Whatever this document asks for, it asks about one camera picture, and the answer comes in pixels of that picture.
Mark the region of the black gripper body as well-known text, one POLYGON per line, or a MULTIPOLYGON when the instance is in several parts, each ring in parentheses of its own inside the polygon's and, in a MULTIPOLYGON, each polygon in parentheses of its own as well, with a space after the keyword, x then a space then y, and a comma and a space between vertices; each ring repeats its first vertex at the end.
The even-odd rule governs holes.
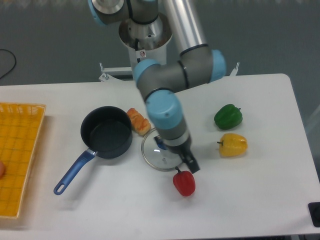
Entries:
POLYGON ((166 148, 174 154, 191 156, 192 155, 191 144, 192 144, 192 139, 189 136, 187 140, 182 144, 173 145, 173 146, 166 144, 166 148))

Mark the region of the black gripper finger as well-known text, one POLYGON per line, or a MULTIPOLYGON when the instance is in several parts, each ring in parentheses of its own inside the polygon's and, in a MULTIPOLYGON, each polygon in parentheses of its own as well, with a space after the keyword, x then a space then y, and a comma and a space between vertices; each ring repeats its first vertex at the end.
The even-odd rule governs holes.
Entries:
POLYGON ((190 150, 184 151, 181 154, 181 159, 187 165, 188 169, 190 170, 190 172, 192 174, 194 174, 200 170, 198 162, 190 150))

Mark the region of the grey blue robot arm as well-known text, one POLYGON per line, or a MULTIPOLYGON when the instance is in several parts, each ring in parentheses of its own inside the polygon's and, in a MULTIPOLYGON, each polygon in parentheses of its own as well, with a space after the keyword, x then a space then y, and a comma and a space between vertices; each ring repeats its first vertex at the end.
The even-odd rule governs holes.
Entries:
POLYGON ((191 0, 90 0, 93 18, 102 25, 119 23, 132 76, 149 119, 164 145, 192 173, 200 167, 191 151, 191 134, 177 92, 223 78, 226 61, 208 46, 191 0))

